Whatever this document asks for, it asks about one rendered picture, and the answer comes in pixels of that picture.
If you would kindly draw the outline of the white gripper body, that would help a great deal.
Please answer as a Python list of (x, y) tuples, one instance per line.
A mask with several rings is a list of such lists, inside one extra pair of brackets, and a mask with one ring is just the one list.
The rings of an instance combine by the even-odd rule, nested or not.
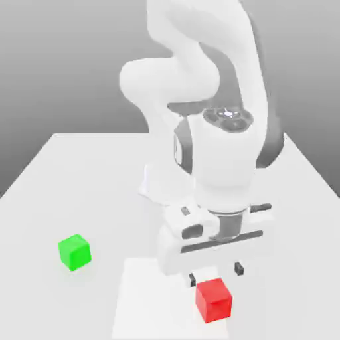
[(212, 224), (192, 224), (180, 232), (163, 225), (157, 239), (157, 260), (166, 275), (188, 274), (204, 267), (223, 266), (269, 254), (274, 235), (272, 213), (250, 213), (234, 238), (209, 234)]

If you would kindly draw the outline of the small red cube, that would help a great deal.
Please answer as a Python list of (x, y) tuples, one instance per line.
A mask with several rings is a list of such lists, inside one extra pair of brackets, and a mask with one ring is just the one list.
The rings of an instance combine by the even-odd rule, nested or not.
[(205, 323), (226, 319), (232, 313), (233, 296), (222, 278), (215, 278), (196, 285), (195, 303)]

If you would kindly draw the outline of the small green cube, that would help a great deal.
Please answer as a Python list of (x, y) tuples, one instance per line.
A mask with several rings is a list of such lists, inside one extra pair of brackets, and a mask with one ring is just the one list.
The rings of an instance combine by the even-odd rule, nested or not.
[(75, 271), (92, 260), (90, 244), (79, 234), (58, 243), (61, 262), (71, 271)]

